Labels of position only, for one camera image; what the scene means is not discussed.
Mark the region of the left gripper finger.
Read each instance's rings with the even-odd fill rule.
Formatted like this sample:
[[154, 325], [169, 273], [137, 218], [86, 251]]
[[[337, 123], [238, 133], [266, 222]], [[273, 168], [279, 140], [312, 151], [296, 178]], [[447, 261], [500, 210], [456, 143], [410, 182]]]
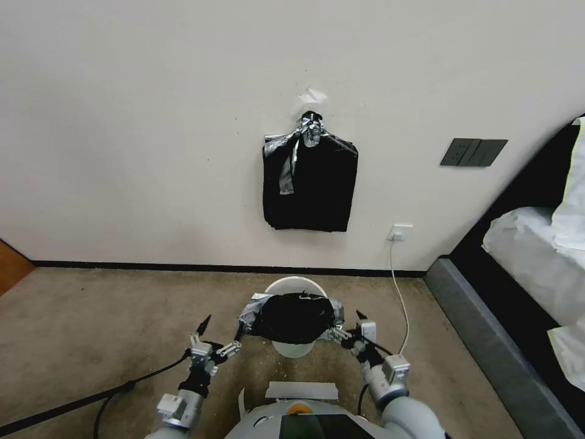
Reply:
[[209, 314], [197, 327], [194, 333], [190, 334], [190, 341], [191, 341], [191, 349], [203, 349], [203, 345], [205, 344], [202, 341], [202, 336], [207, 329], [207, 326], [211, 320], [211, 314]]
[[215, 351], [216, 359], [229, 359], [237, 354], [242, 348], [242, 339], [245, 335], [245, 325], [240, 322], [234, 340]]

